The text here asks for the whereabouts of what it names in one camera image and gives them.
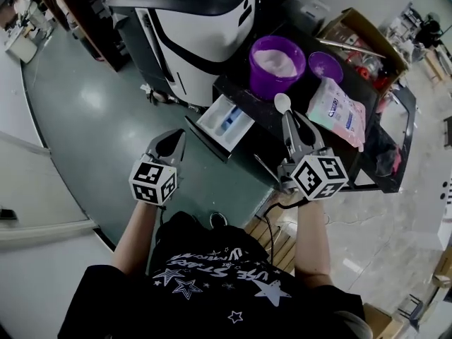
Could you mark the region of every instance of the marble floor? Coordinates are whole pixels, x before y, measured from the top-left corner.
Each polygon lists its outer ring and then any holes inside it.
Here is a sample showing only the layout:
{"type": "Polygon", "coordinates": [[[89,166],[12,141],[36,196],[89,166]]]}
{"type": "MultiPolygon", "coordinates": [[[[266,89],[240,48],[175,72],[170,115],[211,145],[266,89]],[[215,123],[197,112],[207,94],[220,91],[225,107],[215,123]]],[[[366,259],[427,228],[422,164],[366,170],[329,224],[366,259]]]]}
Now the marble floor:
{"type": "Polygon", "coordinates": [[[424,184],[422,171],[435,153],[444,151],[442,119],[452,113],[450,87],[434,86],[431,75],[420,62],[405,77],[419,109],[400,192],[338,194],[325,206],[335,284],[388,312],[408,294],[428,297],[441,255],[417,247],[410,235],[417,192],[424,184]]]}

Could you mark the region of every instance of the metal rod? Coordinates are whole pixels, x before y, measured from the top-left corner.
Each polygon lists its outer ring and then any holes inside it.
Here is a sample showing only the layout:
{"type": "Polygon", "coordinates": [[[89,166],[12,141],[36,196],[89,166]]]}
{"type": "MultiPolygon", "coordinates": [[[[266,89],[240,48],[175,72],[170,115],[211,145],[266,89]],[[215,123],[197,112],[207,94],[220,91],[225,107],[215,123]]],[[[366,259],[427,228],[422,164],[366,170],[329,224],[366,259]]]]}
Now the metal rod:
{"type": "Polygon", "coordinates": [[[343,48],[343,49],[346,49],[346,50],[354,50],[355,52],[365,53],[365,54],[368,54],[368,55],[374,55],[376,57],[380,57],[380,58],[386,59],[386,57],[384,55],[378,54],[376,52],[373,52],[371,50],[367,50],[367,49],[364,49],[364,48],[355,47],[353,45],[344,44],[342,42],[333,42],[331,40],[325,40],[325,39],[320,39],[320,38],[317,38],[317,40],[319,42],[321,42],[322,44],[330,45],[332,47],[343,48]]]}

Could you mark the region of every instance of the wooden pallet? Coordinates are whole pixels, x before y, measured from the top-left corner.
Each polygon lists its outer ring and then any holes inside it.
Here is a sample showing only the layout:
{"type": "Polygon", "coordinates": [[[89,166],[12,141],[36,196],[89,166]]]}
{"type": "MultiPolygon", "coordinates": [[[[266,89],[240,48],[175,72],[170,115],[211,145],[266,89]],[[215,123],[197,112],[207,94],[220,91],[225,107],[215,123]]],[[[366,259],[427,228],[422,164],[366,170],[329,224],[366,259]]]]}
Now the wooden pallet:
{"type": "MultiPolygon", "coordinates": [[[[297,195],[285,195],[279,192],[273,193],[265,203],[265,207],[269,207],[274,203],[281,202],[283,205],[290,205],[297,200],[297,195]]],[[[284,231],[281,231],[275,225],[278,218],[282,215],[282,208],[275,207],[268,213],[267,217],[270,221],[270,227],[273,233],[273,240],[275,241],[273,247],[273,265],[287,273],[293,271],[295,266],[295,239],[284,231]]],[[[268,224],[264,219],[254,216],[248,225],[245,227],[246,233],[250,234],[270,255],[271,251],[271,237],[268,224]]]]}

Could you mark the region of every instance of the purple lid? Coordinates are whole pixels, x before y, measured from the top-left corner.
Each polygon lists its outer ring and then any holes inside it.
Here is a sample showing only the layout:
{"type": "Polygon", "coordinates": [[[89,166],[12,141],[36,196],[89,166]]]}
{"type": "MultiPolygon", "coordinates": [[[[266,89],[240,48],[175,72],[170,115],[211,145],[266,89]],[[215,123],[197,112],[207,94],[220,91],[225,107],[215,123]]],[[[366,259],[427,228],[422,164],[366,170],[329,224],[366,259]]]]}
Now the purple lid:
{"type": "Polygon", "coordinates": [[[338,61],[331,55],[315,52],[309,56],[309,68],[319,78],[324,76],[339,84],[344,79],[344,73],[338,61]]]}

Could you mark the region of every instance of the white star print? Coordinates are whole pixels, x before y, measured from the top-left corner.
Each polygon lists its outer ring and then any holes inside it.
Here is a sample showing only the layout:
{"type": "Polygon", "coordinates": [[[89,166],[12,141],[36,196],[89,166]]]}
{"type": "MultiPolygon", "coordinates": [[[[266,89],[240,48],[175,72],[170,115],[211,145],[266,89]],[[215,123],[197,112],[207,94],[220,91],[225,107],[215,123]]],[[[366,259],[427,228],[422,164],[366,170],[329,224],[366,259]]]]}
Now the white star print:
{"type": "Polygon", "coordinates": [[[275,280],[269,285],[257,280],[253,280],[253,283],[259,286],[259,289],[261,289],[261,291],[254,296],[267,297],[275,307],[280,306],[281,297],[291,297],[288,293],[283,292],[280,289],[281,282],[279,280],[275,280]]]}
{"type": "Polygon", "coordinates": [[[183,278],[185,277],[185,275],[182,275],[181,273],[179,273],[180,269],[177,270],[170,270],[170,269],[165,269],[164,273],[158,274],[156,276],[153,277],[153,279],[156,278],[164,278],[163,280],[163,286],[167,286],[167,284],[170,282],[170,280],[172,278],[183,278]]]}
{"type": "Polygon", "coordinates": [[[203,292],[203,290],[201,290],[195,286],[195,281],[196,280],[185,282],[185,281],[176,279],[176,282],[179,284],[179,286],[176,287],[176,289],[174,289],[174,291],[172,293],[174,294],[176,292],[181,292],[182,294],[184,294],[184,296],[187,300],[190,300],[192,292],[203,292]]]}
{"type": "Polygon", "coordinates": [[[232,310],[231,315],[229,315],[227,318],[231,319],[233,324],[236,324],[236,322],[238,321],[243,321],[242,312],[236,313],[234,310],[232,310]]]}
{"type": "Polygon", "coordinates": [[[225,282],[222,286],[226,287],[226,289],[228,290],[235,289],[235,287],[232,284],[228,284],[227,282],[225,282]]]}

